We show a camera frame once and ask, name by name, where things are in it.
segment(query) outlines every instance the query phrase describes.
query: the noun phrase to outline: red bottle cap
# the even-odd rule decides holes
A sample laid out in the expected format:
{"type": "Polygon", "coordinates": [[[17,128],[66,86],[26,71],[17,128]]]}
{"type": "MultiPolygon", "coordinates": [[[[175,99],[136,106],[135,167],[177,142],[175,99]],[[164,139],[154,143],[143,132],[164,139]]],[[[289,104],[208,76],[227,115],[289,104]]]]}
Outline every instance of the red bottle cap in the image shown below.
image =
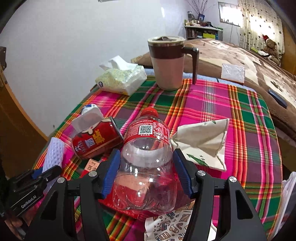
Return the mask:
{"type": "Polygon", "coordinates": [[[157,110],[153,107],[146,107],[144,110],[142,110],[140,117],[145,115],[152,115],[158,118],[157,110]]]}

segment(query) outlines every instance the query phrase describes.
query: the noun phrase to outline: white wall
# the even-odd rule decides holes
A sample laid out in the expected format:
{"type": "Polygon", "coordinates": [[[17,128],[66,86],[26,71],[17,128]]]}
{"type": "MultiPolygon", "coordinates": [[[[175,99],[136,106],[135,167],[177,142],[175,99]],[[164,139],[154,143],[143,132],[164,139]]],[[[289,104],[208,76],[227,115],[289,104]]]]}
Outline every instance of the white wall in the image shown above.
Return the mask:
{"type": "MultiPolygon", "coordinates": [[[[237,0],[221,0],[220,2],[238,4],[237,0]]],[[[207,4],[208,9],[205,11],[205,21],[210,21],[213,26],[223,28],[223,41],[231,42],[239,46],[239,27],[220,22],[219,6],[217,0],[209,0],[207,4]]]]}
{"type": "Polygon", "coordinates": [[[188,19],[188,11],[192,8],[186,0],[160,0],[165,14],[165,31],[169,36],[186,37],[184,20],[188,19]]]}
{"type": "Polygon", "coordinates": [[[49,135],[89,93],[99,64],[148,51],[165,34],[160,0],[27,0],[0,35],[6,78],[16,98],[49,135]]]}

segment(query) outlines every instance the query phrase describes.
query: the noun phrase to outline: travel mug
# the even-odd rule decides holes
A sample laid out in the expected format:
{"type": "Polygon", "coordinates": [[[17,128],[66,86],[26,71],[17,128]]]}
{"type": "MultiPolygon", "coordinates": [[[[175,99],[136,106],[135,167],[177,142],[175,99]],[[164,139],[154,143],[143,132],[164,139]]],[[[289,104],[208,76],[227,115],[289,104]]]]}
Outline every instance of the travel mug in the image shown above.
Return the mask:
{"type": "Polygon", "coordinates": [[[163,36],[148,39],[156,83],[159,88],[172,91],[182,86],[186,53],[192,56],[192,83],[196,83],[199,50],[195,47],[185,47],[184,44],[183,37],[163,36]]]}

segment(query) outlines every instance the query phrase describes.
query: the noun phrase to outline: red bottle label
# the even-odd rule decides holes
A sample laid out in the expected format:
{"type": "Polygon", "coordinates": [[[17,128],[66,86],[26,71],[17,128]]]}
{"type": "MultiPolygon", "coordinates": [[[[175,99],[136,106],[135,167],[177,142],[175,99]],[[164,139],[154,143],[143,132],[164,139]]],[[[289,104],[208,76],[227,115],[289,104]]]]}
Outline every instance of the red bottle label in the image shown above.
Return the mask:
{"type": "Polygon", "coordinates": [[[157,138],[170,145],[169,129],[157,120],[139,120],[132,123],[126,133],[124,144],[141,137],[157,138]]]}

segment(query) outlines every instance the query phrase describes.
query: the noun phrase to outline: mug lid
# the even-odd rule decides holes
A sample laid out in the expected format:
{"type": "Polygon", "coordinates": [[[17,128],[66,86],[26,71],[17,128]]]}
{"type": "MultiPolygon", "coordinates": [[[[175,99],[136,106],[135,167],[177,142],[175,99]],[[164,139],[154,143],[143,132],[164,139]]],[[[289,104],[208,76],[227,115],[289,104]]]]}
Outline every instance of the mug lid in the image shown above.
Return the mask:
{"type": "Polygon", "coordinates": [[[148,45],[150,46],[175,46],[183,45],[184,43],[185,39],[179,36],[161,36],[148,39],[148,45]]]}

